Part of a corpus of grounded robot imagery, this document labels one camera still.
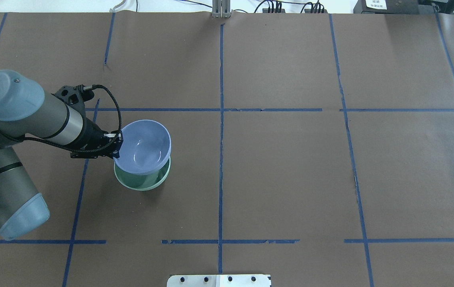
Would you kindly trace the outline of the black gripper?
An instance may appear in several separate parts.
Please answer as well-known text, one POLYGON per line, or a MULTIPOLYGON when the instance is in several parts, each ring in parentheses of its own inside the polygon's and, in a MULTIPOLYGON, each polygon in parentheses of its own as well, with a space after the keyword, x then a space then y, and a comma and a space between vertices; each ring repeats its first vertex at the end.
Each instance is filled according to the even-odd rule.
POLYGON ((123 144, 122 118, 117 100, 103 85, 63 86, 54 97, 61 100, 67 111, 62 127, 52 135, 52 142, 70 149, 71 158, 119 158, 123 144), (118 116, 118 128, 112 132, 102 130, 86 116, 85 103, 94 98, 94 90, 104 90, 112 99, 118 116))

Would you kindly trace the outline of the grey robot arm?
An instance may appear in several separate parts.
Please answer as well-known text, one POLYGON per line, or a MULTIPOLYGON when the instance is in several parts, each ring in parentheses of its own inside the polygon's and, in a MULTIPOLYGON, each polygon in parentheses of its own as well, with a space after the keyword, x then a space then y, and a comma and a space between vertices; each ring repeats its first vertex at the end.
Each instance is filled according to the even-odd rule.
POLYGON ((50 218, 43 195, 14 146, 31 141, 68 151, 71 158, 119 158, 122 118, 112 132, 87 118, 85 102, 101 84, 63 86, 49 93, 20 73, 0 70, 0 236, 15 240, 50 218))

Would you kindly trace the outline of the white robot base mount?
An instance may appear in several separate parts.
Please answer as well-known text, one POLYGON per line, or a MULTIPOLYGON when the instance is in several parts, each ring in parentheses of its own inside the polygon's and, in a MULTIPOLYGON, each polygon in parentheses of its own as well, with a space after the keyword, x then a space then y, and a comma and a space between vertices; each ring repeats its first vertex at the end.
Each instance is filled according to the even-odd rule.
POLYGON ((265 274, 209 274, 172 275, 167 287, 271 287, 270 275, 265 274))

